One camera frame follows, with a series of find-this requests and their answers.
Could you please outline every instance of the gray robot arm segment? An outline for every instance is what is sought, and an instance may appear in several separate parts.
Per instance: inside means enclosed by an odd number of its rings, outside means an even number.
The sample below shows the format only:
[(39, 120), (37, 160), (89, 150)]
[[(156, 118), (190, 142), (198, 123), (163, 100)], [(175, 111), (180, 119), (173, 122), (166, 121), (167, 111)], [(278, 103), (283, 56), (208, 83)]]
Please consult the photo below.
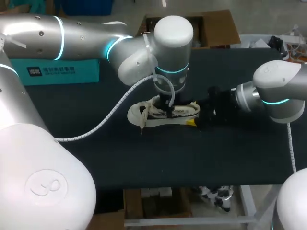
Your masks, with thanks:
[(3, 15), (0, 33), (26, 45), (6, 42), (9, 58), (50, 60), (107, 59), (108, 49), (121, 37), (130, 37), (125, 24), (80, 23), (55, 16)]

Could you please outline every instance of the white sneaker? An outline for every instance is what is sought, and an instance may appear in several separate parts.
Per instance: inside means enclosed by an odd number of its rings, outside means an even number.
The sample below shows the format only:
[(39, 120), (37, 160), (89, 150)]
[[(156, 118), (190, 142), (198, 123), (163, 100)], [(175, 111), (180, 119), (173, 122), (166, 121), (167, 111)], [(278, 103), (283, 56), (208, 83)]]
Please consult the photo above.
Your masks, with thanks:
[(160, 97), (156, 96), (149, 101), (131, 106), (127, 114), (128, 120), (141, 129), (162, 125), (187, 125), (188, 121), (196, 118), (201, 110), (200, 106), (194, 102), (187, 105), (175, 105), (172, 118), (167, 118), (166, 111), (154, 106), (159, 99)]

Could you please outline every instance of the black table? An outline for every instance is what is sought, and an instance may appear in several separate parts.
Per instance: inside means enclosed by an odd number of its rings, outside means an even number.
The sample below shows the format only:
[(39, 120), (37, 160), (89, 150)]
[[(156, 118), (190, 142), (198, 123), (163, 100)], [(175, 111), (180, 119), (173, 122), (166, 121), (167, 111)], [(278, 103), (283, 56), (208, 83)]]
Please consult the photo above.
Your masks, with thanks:
[[(205, 98), (207, 88), (230, 89), (281, 59), (271, 49), (193, 50), (185, 95)], [(50, 132), (69, 138), (95, 127), (128, 90), (105, 62), (100, 82), (31, 86), (27, 90)], [(92, 174), (97, 189), (201, 185), (282, 184), (292, 174), (286, 125), (265, 115), (242, 115), (237, 127), (200, 132), (187, 126), (140, 128), (129, 107), (157, 95), (149, 81), (133, 92), (95, 134), (63, 146)], [(292, 123), (297, 169), (307, 167), (307, 115)]]

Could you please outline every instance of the white cable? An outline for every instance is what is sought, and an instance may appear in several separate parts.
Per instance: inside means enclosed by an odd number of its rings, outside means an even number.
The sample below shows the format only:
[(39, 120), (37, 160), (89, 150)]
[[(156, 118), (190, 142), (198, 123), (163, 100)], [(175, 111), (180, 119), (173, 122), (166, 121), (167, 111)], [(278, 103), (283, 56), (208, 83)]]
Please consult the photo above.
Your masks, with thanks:
[(104, 123), (107, 122), (107, 120), (114, 114), (114, 112), (119, 108), (119, 106), (124, 102), (124, 100), (128, 97), (128, 95), (139, 85), (141, 85), (142, 83), (144, 83), (145, 81), (149, 80), (149, 79), (153, 79), (153, 78), (161, 78), (163, 80), (165, 80), (167, 82), (167, 84), (169, 85), (171, 92), (172, 92), (172, 98), (168, 104), (169, 107), (172, 107), (174, 100), (175, 100), (175, 89), (173, 84), (171, 83), (171, 81), (167, 78), (164, 77), (162, 75), (151, 75), (148, 76), (146, 78), (143, 78), (141, 80), (139, 80), (137, 83), (135, 83), (125, 94), (124, 96), (122, 96), (122, 98), (120, 99), (120, 101), (114, 106), (114, 108), (111, 110), (111, 112), (102, 120), (102, 122), (100, 122), (95, 128), (93, 128), (91, 131), (84, 133), (80, 136), (77, 137), (73, 137), (73, 138), (55, 138), (56, 141), (58, 142), (70, 142), (70, 141), (75, 141), (75, 140), (80, 140), (83, 139), (85, 137), (88, 137), (89, 135), (93, 134), (94, 132), (96, 132), (101, 126), (104, 125)]
[(296, 165), (295, 165), (295, 158), (294, 158), (294, 152), (293, 152), (292, 135), (291, 135), (290, 123), (287, 123), (287, 129), (288, 129), (289, 150), (290, 150), (290, 156), (291, 156), (292, 169), (293, 169), (293, 172), (296, 173)]

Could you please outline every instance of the circular logo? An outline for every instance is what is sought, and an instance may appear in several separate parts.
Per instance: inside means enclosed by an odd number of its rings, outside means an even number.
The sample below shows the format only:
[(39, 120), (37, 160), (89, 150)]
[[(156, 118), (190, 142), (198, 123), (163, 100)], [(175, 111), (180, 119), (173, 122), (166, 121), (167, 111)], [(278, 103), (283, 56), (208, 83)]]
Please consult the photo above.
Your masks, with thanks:
[(36, 205), (55, 205), (67, 194), (68, 185), (65, 177), (51, 169), (33, 173), (25, 184), (25, 193)]

